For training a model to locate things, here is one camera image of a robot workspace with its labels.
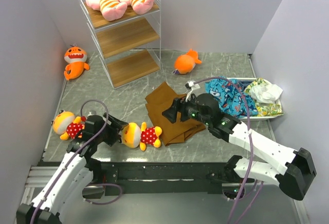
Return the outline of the yellow frog plush polka dress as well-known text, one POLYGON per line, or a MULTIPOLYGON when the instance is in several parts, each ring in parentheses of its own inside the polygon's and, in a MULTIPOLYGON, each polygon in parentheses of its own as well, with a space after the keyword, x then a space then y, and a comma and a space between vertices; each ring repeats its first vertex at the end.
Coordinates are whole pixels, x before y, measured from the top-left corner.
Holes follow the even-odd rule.
POLYGON ((145 122, 139 126, 131 122, 122 131, 122 144, 129 148, 139 147, 142 151, 146 150, 147 145, 159 148, 161 146, 161 134, 162 129, 159 126, 147 127, 145 122))

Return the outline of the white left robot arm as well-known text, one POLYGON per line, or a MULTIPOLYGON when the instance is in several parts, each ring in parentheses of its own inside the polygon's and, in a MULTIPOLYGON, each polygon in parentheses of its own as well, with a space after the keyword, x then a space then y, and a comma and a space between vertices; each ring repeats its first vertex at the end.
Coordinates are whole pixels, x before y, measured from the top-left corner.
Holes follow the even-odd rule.
POLYGON ((70 205, 82 197, 84 188, 102 180, 101 163, 92 158, 98 145, 120 142, 120 133, 127 126, 107 113, 89 116, 42 191, 31 203, 19 206, 16 223, 64 223, 70 205))

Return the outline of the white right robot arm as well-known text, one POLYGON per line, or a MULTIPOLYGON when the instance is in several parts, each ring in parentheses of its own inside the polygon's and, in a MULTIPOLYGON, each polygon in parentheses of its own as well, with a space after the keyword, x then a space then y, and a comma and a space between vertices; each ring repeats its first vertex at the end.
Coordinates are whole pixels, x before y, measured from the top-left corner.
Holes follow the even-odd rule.
POLYGON ((261 158, 252 161, 233 156, 228 161, 225 176, 231 182, 248 176, 258 181, 276 185, 294 200, 303 200, 316 176, 311 153, 300 148, 295 150, 248 128, 247 124, 222 112, 211 94, 175 98, 171 106, 162 112, 171 123, 194 119, 206 125, 216 138, 237 145, 261 158))

